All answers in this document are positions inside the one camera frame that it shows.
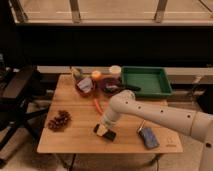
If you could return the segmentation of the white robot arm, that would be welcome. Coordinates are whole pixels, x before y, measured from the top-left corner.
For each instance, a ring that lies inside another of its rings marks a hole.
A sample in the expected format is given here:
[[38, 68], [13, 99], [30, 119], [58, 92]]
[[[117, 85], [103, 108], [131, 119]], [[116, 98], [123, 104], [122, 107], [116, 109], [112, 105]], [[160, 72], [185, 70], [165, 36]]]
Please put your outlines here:
[[110, 129], [122, 114], [140, 117], [202, 142], [199, 171], [213, 171], [213, 115], [139, 102], [132, 91], [124, 90], [110, 98], [100, 124]]

